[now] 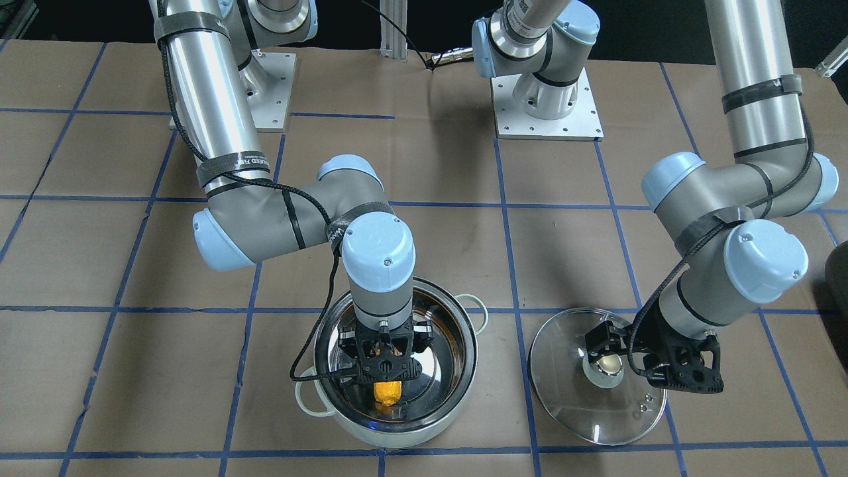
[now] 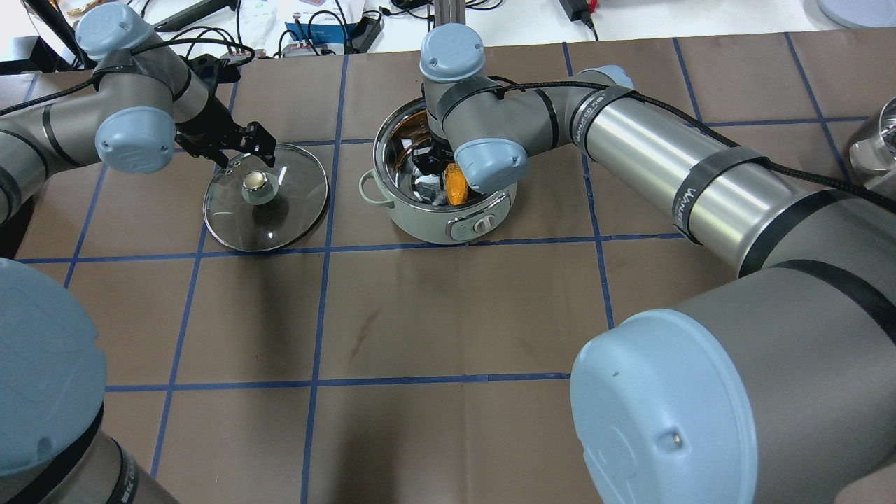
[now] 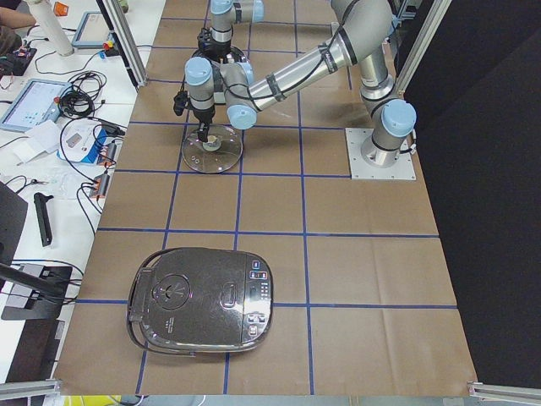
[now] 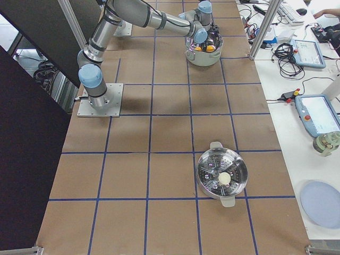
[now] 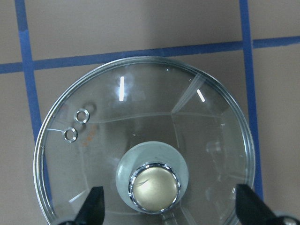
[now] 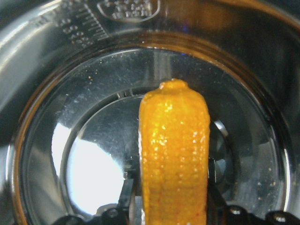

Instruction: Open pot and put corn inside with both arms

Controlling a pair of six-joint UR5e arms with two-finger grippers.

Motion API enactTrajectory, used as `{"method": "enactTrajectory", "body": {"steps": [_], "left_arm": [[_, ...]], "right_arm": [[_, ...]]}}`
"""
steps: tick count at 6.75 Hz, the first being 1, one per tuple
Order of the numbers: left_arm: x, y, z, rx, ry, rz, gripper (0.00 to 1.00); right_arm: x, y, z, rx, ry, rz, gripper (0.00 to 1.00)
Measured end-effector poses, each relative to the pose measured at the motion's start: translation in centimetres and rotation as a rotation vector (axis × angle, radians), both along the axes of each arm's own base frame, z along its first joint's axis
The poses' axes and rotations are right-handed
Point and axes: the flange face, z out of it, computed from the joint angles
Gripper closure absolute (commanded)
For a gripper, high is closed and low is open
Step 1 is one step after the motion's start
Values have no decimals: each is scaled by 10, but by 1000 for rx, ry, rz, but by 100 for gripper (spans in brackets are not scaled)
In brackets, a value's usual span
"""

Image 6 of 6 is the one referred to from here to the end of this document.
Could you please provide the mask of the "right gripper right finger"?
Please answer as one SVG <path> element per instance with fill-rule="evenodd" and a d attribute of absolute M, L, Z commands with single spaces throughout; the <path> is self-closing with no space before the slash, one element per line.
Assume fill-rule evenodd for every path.
<path fill-rule="evenodd" d="M 215 183 L 210 180 L 208 181 L 207 200 L 207 224 L 222 225 L 226 202 L 215 186 Z"/>

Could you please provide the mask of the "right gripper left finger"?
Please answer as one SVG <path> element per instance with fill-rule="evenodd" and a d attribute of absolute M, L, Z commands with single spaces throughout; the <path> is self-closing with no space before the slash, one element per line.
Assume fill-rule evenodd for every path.
<path fill-rule="evenodd" d="M 134 179 L 126 179 L 123 181 L 123 186 L 118 201 L 120 208 L 127 216 L 128 224 L 135 223 L 135 181 Z"/>

